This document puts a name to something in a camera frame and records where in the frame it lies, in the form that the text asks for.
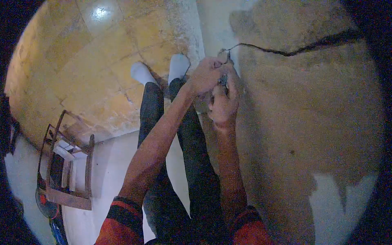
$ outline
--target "person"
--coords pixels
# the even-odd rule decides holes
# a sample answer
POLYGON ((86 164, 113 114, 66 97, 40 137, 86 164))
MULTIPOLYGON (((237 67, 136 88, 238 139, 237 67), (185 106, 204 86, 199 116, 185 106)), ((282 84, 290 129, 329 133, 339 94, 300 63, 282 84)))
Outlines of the person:
POLYGON ((204 58, 188 81, 190 66, 173 55, 169 71, 172 104, 163 113, 163 91, 141 62, 131 76, 145 86, 140 108, 138 149, 101 227, 96 244, 144 244, 142 205, 156 239, 147 244, 271 244, 255 208, 247 198, 236 147, 239 77, 231 62, 204 58), (228 95, 218 84, 227 74, 228 95), (192 102, 212 90, 209 117, 217 131, 220 176, 211 166, 203 130, 192 102), (183 151, 190 217, 173 190, 165 158, 178 135, 183 151))

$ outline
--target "white sock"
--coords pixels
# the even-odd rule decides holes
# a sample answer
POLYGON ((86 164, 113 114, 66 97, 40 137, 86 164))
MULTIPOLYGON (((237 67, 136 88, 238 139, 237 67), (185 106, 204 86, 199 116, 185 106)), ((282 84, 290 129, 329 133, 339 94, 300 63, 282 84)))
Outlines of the white sock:
POLYGON ((189 62, 188 57, 183 54, 175 54, 172 56, 170 60, 170 70, 169 70, 169 79, 167 81, 167 85, 170 85, 171 81, 176 78, 183 78, 191 63, 189 62))
POLYGON ((148 82, 153 82, 156 85, 158 83, 152 77, 150 71, 148 70, 147 66, 145 66, 142 62, 136 62, 131 67, 131 77, 136 81, 140 82, 143 85, 146 85, 148 82))

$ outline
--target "red shirt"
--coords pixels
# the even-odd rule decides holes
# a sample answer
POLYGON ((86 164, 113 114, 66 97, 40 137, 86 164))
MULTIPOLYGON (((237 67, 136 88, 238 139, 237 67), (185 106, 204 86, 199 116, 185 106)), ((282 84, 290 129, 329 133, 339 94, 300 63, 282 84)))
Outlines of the red shirt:
MULTIPOLYGON (((228 229, 229 243, 272 245, 257 210, 252 206, 246 207, 239 213, 229 224, 228 229)), ((143 245, 142 207, 124 197, 115 197, 102 224, 96 244, 143 245)), ((147 244, 157 245, 167 244, 167 242, 154 239, 147 244)))

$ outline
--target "black wire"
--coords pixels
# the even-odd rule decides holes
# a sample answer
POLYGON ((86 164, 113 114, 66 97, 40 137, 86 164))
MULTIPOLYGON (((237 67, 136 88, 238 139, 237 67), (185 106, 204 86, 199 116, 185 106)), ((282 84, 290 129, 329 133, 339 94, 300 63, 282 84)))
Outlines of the black wire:
POLYGON ((258 50, 261 50, 263 52, 267 52, 267 53, 274 53, 274 54, 280 54, 283 55, 285 57, 289 57, 289 56, 294 56, 297 55, 299 53, 304 53, 304 52, 309 52, 312 50, 315 50, 319 47, 323 47, 323 46, 335 46, 335 45, 341 45, 341 44, 346 44, 346 43, 350 43, 350 42, 354 42, 357 41, 359 39, 365 38, 365 35, 359 31, 359 30, 353 30, 351 28, 348 28, 345 31, 342 31, 338 34, 334 34, 334 35, 330 35, 330 36, 325 36, 322 39, 317 40, 316 42, 307 45, 305 47, 302 47, 296 51, 293 52, 284 52, 284 51, 279 51, 279 50, 273 50, 273 49, 264 49, 262 47, 258 47, 256 45, 253 44, 245 44, 245 43, 239 43, 237 45, 235 45, 232 48, 229 49, 222 49, 220 53, 225 52, 225 51, 229 51, 232 50, 235 47, 238 46, 247 46, 247 47, 253 47, 253 48, 257 48, 258 50))

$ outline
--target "black pants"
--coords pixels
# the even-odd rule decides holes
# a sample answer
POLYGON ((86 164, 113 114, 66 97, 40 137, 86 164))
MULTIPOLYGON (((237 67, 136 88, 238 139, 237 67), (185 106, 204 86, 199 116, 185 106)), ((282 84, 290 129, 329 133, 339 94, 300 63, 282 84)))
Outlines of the black pants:
MULTIPOLYGON (((170 83, 172 101, 184 83, 185 80, 179 78, 170 83)), ((140 108, 138 147, 162 115, 163 92, 156 84, 148 82, 140 108)), ((164 164, 143 202, 148 224, 155 236, 163 241, 206 240, 211 244, 218 243, 223 239, 225 230, 219 177, 211 166, 204 133, 193 106, 183 118, 177 135, 184 156, 191 217, 174 192, 164 164)))

